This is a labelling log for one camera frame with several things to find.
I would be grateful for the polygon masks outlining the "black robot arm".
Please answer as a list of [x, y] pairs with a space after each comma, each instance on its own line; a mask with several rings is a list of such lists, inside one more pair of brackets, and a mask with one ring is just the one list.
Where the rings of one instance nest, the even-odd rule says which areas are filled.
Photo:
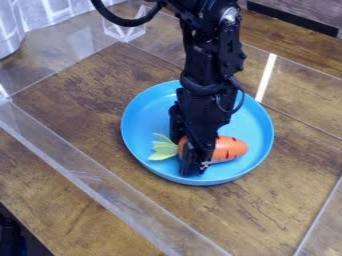
[[235, 78], [246, 55], [239, 42], [238, 0], [147, 0], [175, 12], [186, 52], [177, 101], [169, 110], [170, 138], [186, 139], [179, 174], [201, 175], [213, 160], [218, 129], [245, 101]]

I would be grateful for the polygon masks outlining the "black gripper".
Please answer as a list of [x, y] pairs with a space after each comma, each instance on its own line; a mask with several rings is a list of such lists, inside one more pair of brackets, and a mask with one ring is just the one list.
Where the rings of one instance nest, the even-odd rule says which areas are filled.
[[235, 103], [241, 83], [231, 76], [219, 83], [201, 85], [183, 76], [181, 85], [169, 110], [170, 139], [178, 143], [183, 136], [187, 137], [179, 144], [179, 174], [198, 176], [205, 173], [214, 155], [218, 129], [230, 123], [241, 108]]

